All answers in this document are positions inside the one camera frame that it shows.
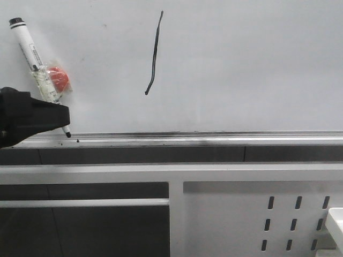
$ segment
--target whiteboard marker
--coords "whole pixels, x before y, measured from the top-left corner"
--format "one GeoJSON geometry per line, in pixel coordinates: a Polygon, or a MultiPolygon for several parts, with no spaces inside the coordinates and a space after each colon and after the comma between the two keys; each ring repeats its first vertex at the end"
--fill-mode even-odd
{"type": "MultiPolygon", "coordinates": [[[[19,42],[21,51],[32,71],[32,75],[37,82],[39,92],[44,101],[61,104],[59,95],[47,72],[47,68],[44,66],[42,59],[37,52],[26,23],[21,18],[13,18],[10,20],[10,28],[19,42]]],[[[65,126],[62,129],[69,138],[71,136],[69,126],[65,126]]]]}

